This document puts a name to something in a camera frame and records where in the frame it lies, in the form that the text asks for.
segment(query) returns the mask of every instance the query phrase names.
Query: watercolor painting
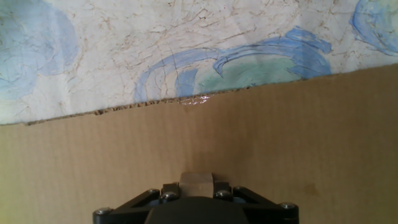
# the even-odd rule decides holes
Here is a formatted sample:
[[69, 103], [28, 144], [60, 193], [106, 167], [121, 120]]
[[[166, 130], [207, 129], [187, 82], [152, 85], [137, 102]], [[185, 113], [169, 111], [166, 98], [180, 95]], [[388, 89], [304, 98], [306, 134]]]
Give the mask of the watercolor painting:
[[[330, 65], [323, 54], [330, 51], [330, 43], [300, 27], [288, 31], [284, 37], [251, 45], [226, 50], [186, 50], [162, 59], [145, 71], [136, 85], [134, 100], [158, 100], [156, 96], [160, 96], [159, 87], [165, 76], [175, 70], [179, 70], [175, 79], [177, 97], [329, 75]], [[195, 67], [204, 60], [214, 61], [211, 70]]]
[[78, 53], [68, 17], [41, 0], [0, 0], [0, 99], [32, 93], [37, 75], [58, 75]]
[[398, 1], [360, 0], [349, 23], [357, 39], [387, 55], [398, 55]]
[[397, 29], [397, 0], [0, 0], [0, 124], [391, 65]]

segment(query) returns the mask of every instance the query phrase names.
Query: metal screw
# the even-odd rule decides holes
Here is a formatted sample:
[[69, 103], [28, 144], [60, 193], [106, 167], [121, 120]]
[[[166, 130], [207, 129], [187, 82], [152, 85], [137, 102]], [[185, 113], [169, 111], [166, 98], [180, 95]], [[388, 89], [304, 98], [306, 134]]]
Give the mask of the metal screw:
[[112, 211], [111, 208], [106, 207], [106, 208], [100, 208], [100, 209], [96, 210], [95, 213], [96, 213], [97, 215], [105, 215], [105, 214], [107, 214], [107, 213], [109, 213], [109, 212], [111, 212], [111, 211]]
[[157, 190], [157, 189], [149, 189], [148, 192], [151, 193], [151, 194], [154, 194], [154, 193], [159, 192], [159, 190]]
[[241, 190], [241, 189], [244, 189], [244, 187], [242, 187], [242, 186], [236, 186], [236, 187], [234, 187], [234, 190]]
[[215, 196], [218, 197], [218, 198], [223, 198], [223, 197], [227, 197], [229, 195], [231, 195], [231, 192], [229, 192], [227, 190], [219, 190], [219, 191], [216, 192]]
[[293, 204], [292, 202], [284, 202], [284, 203], [282, 203], [280, 206], [281, 206], [282, 208], [284, 208], [284, 209], [291, 209], [291, 208], [296, 207], [296, 205]]
[[162, 194], [161, 198], [162, 199], [170, 199], [170, 198], [174, 198], [176, 196], [177, 196], [177, 194], [175, 194], [174, 192], [165, 192]]

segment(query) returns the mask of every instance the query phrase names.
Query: torn cardboard edge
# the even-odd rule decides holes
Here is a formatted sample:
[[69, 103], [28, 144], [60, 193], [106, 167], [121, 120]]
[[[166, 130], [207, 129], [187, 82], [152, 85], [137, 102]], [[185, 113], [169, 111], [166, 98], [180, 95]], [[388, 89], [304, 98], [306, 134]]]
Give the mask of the torn cardboard edge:
[[[67, 118], [74, 118], [74, 117], [79, 117], [79, 116], [85, 116], [85, 115], [102, 115], [105, 113], [110, 113], [113, 111], [121, 111], [121, 110], [127, 110], [131, 108], [142, 108], [150, 105], [159, 105], [163, 103], [181, 103], [183, 105], [195, 105], [198, 104], [196, 102], [200, 100], [204, 100], [199, 103], [204, 103], [209, 97], [212, 97], [214, 95], [218, 94], [223, 94], [223, 93], [231, 93], [231, 92], [236, 92], [236, 91], [241, 91], [241, 90], [248, 90], [251, 88], [261, 88], [264, 86], [268, 85], [290, 85], [291, 83], [298, 83], [298, 82], [310, 82], [312, 80], [318, 80], [318, 79], [329, 79], [329, 78], [337, 78], [343, 75], [351, 75], [352, 73], [360, 72], [362, 70], [357, 70], [349, 73], [337, 73], [337, 74], [332, 74], [332, 75], [326, 75], [326, 76], [319, 76], [319, 77], [314, 77], [310, 79], [301, 79], [301, 80], [295, 80], [292, 82], [283, 82], [283, 83], [268, 83], [268, 84], [263, 84], [263, 85], [258, 85], [258, 86], [247, 86], [245, 88], [239, 88], [239, 89], [234, 89], [234, 90], [224, 90], [224, 91], [216, 91], [216, 92], [211, 92], [211, 93], [205, 93], [205, 94], [199, 94], [199, 95], [193, 95], [193, 96], [186, 96], [186, 97], [180, 97], [180, 98], [164, 98], [161, 100], [152, 100], [152, 101], [147, 101], [143, 103], [133, 103], [130, 105], [123, 105], [123, 106], [115, 106], [112, 108], [106, 108], [106, 109], [100, 109], [100, 110], [95, 110], [95, 111], [88, 111], [84, 113], [77, 113], [77, 114], [71, 114], [71, 115], [66, 115], [66, 116], [61, 116], [61, 117], [56, 117], [56, 118], [50, 118], [50, 119], [43, 119], [43, 120], [38, 120], [38, 121], [31, 121], [31, 122], [26, 122], [26, 123], [15, 123], [15, 124], [23, 124], [25, 126], [30, 126], [34, 124], [41, 124], [47, 121], [55, 121], [59, 119], [67, 119]], [[0, 126], [7, 126], [7, 125], [15, 125], [15, 124], [0, 124]]]

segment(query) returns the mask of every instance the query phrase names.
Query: bolt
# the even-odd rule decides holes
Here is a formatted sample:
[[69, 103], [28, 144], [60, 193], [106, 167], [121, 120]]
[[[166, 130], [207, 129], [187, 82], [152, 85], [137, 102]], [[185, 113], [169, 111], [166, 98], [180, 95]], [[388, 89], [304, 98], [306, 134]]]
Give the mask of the bolt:
[[280, 206], [281, 206], [282, 208], [284, 208], [284, 209], [291, 209], [291, 208], [296, 207], [296, 205], [293, 204], [292, 202], [284, 202], [284, 203], [282, 203]]
[[159, 190], [157, 190], [157, 189], [149, 189], [148, 192], [151, 193], [151, 194], [154, 194], [154, 193], [159, 192]]
[[231, 195], [231, 192], [227, 191], [227, 190], [219, 190], [216, 192], [216, 197], [218, 198], [223, 198], [223, 197], [228, 197]]
[[105, 214], [109, 213], [110, 211], [112, 211], [112, 209], [109, 207], [106, 207], [106, 208], [100, 208], [100, 209], [96, 210], [95, 213], [97, 215], [105, 215]]
[[174, 198], [176, 196], [177, 196], [177, 194], [175, 194], [174, 192], [165, 192], [162, 194], [161, 198], [162, 199], [170, 199], [170, 198]]
[[236, 186], [236, 187], [234, 187], [234, 190], [242, 190], [242, 189], [244, 189], [244, 187], [242, 187], [242, 186]]

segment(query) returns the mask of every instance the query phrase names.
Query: corrugated cardboard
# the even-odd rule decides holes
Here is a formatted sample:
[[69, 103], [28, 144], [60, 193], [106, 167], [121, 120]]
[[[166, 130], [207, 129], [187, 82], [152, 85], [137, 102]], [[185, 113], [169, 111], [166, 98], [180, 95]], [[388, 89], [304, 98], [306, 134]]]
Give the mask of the corrugated cardboard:
[[398, 65], [0, 127], [0, 223], [91, 223], [182, 172], [213, 172], [302, 223], [397, 223]]

